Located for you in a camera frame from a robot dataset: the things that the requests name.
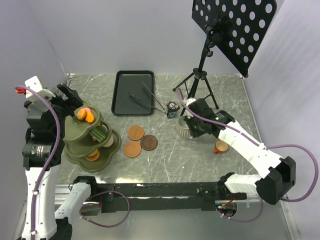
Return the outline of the striped ceramic cup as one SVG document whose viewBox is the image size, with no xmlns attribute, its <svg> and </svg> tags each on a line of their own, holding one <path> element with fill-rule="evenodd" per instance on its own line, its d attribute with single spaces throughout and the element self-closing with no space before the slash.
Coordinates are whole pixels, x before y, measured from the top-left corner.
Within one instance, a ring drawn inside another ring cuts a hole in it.
<svg viewBox="0 0 320 240">
<path fill-rule="evenodd" d="M 175 131 L 179 137 L 185 138 L 185 139 L 191 139 L 192 135 L 190 132 L 190 129 L 185 122 L 185 117 L 180 116 L 176 122 L 175 125 Z"/>
</svg>

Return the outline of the orange star cookie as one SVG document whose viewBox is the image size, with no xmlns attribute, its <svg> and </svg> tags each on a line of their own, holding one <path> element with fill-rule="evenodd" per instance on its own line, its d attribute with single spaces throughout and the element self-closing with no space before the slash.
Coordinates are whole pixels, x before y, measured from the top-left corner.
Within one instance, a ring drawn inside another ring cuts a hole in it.
<svg viewBox="0 0 320 240">
<path fill-rule="evenodd" d="M 87 112 L 86 113 L 86 117 L 85 117 L 85 121 L 89 124 L 93 124 L 95 122 L 96 118 L 93 115 L 92 112 Z"/>
</svg>

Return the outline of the green layered cake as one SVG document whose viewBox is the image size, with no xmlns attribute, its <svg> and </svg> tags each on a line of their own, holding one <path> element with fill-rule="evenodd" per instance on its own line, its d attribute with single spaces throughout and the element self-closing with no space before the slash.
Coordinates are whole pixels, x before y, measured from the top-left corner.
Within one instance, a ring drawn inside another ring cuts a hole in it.
<svg viewBox="0 0 320 240">
<path fill-rule="evenodd" d="M 92 139 L 95 139 L 99 143 L 103 142 L 107 138 L 107 136 L 104 133 L 104 131 L 100 130 L 97 127 L 94 128 L 89 134 L 91 135 Z"/>
</svg>

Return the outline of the dark brown coaster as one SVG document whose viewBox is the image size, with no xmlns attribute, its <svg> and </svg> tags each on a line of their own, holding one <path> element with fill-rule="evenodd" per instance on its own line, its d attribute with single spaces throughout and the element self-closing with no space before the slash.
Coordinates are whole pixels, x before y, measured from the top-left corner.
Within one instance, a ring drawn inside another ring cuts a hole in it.
<svg viewBox="0 0 320 240">
<path fill-rule="evenodd" d="M 145 135 L 140 140 L 141 147 L 146 151 L 152 151 L 158 146 L 158 139 L 154 135 Z"/>
</svg>

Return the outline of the white cream donut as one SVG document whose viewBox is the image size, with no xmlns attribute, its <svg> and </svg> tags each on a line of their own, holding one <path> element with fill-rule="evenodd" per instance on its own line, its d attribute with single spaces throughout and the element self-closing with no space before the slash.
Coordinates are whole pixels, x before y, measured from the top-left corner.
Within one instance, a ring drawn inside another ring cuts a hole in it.
<svg viewBox="0 0 320 240">
<path fill-rule="evenodd" d="M 109 148 L 114 143 L 113 136 L 110 137 L 109 141 L 103 145 L 104 148 Z"/>
</svg>

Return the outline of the orange donut front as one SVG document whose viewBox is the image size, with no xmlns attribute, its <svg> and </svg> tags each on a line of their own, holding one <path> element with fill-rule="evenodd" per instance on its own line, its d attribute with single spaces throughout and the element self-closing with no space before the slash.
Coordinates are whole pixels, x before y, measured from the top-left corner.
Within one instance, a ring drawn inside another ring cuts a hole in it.
<svg viewBox="0 0 320 240">
<path fill-rule="evenodd" d="M 85 157 L 85 159 L 87 161 L 93 162 L 93 161 L 96 161 L 99 157 L 100 157 L 100 153 L 98 152 L 98 153 L 96 153 L 94 155 Z"/>
</svg>

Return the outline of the orange donut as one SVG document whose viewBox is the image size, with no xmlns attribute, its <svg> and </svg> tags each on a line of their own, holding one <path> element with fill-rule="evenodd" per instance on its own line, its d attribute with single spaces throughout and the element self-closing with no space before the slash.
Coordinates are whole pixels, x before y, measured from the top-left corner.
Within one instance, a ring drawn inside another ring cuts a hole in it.
<svg viewBox="0 0 320 240">
<path fill-rule="evenodd" d="M 85 159 L 87 161 L 93 162 L 93 161 L 96 161 L 99 157 L 100 157 L 100 153 L 98 152 L 98 153 L 96 153 L 94 155 L 85 157 Z"/>
<path fill-rule="evenodd" d="M 89 156 L 95 155 L 99 150 L 96 148 L 92 153 L 89 154 Z"/>
</svg>

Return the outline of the orange coaster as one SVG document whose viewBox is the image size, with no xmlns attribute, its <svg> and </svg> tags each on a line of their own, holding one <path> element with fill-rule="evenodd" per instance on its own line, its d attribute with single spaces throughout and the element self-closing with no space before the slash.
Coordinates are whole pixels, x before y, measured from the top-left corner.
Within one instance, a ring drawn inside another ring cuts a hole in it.
<svg viewBox="0 0 320 240">
<path fill-rule="evenodd" d="M 127 136 L 132 141 L 139 141 L 145 136 L 145 130 L 139 125 L 133 125 L 128 129 Z"/>
<path fill-rule="evenodd" d="M 136 158 L 141 154 L 142 147 L 137 141 L 130 141 L 124 146 L 124 154 L 129 158 Z"/>
</svg>

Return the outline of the metal tongs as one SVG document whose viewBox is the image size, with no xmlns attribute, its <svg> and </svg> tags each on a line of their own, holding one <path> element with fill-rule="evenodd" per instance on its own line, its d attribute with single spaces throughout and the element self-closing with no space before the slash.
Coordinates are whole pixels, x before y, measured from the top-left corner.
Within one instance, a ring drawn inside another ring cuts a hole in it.
<svg viewBox="0 0 320 240">
<path fill-rule="evenodd" d="M 136 101 L 139 101 L 142 104 L 146 105 L 147 107 L 150 107 L 151 109 L 154 109 L 156 111 L 166 114 L 167 112 L 165 110 L 165 107 L 156 98 L 154 92 L 144 82 L 142 82 L 142 86 L 143 86 L 142 93 L 146 94 L 146 96 L 136 95 L 130 91 L 127 91 L 128 95 L 131 98 L 135 99 Z"/>
</svg>

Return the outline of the black serving tray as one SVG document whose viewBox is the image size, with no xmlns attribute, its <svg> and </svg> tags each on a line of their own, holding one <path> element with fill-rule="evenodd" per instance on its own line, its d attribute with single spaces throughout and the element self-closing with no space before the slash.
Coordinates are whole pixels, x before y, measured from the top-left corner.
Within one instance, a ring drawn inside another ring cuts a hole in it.
<svg viewBox="0 0 320 240">
<path fill-rule="evenodd" d="M 151 70 L 116 73 L 111 112 L 116 116 L 150 116 L 154 113 L 155 75 Z"/>
</svg>

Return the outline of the orange coaster front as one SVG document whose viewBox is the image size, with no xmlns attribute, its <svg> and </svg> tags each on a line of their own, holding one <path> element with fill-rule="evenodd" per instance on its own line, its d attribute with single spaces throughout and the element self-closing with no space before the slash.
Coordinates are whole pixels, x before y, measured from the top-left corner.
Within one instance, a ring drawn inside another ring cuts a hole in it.
<svg viewBox="0 0 320 240">
<path fill-rule="evenodd" d="M 136 158 L 141 154 L 142 147 L 137 141 L 130 141 L 124 146 L 124 154 L 129 158 Z"/>
</svg>

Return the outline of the orange round cookie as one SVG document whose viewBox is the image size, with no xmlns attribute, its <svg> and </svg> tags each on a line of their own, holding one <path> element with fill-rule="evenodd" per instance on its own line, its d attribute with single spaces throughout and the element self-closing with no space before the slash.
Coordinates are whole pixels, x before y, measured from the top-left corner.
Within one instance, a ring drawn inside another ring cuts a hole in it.
<svg viewBox="0 0 320 240">
<path fill-rule="evenodd" d="M 86 111 L 84 108 L 81 108 L 81 109 L 77 112 L 77 115 L 76 115 L 76 117 L 77 117 L 77 119 L 78 119 L 79 121 L 84 120 L 84 119 L 86 118 L 86 116 L 87 116 L 87 111 Z"/>
</svg>

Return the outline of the orange donut back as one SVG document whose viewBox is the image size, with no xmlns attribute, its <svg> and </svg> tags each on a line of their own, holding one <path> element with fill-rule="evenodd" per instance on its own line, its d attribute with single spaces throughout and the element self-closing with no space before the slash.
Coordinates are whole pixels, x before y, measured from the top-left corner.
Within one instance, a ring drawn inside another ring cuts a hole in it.
<svg viewBox="0 0 320 240">
<path fill-rule="evenodd" d="M 96 148 L 92 153 L 89 154 L 89 156 L 95 155 L 99 150 Z"/>
</svg>

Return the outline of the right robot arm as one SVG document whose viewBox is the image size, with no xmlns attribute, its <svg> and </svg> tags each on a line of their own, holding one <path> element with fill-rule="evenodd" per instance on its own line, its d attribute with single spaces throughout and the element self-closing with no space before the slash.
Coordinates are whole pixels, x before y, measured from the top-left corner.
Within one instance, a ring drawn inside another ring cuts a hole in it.
<svg viewBox="0 0 320 240">
<path fill-rule="evenodd" d="M 255 194 L 266 203 L 275 205 L 294 185 L 296 162 L 289 156 L 283 158 L 249 135 L 247 131 L 224 110 L 214 112 L 203 98 L 184 100 L 187 115 L 184 117 L 190 134 L 197 138 L 204 134 L 215 136 L 240 154 L 256 170 L 256 174 L 222 176 L 218 193 L 223 199 L 234 194 Z"/>
</svg>

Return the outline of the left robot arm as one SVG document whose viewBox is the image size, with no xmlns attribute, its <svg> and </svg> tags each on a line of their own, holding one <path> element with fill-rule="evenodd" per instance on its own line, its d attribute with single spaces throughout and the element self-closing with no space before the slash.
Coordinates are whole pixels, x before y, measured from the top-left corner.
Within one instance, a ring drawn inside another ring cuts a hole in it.
<svg viewBox="0 0 320 240">
<path fill-rule="evenodd" d="M 64 83 L 58 84 L 57 89 L 65 97 L 43 87 L 37 78 L 15 88 L 26 97 L 24 107 L 29 125 L 22 149 L 27 178 L 22 240 L 70 240 L 84 202 L 93 201 L 99 195 L 93 176 L 78 176 L 67 198 L 55 209 L 56 183 L 65 146 L 65 120 L 83 105 L 76 90 Z"/>
</svg>

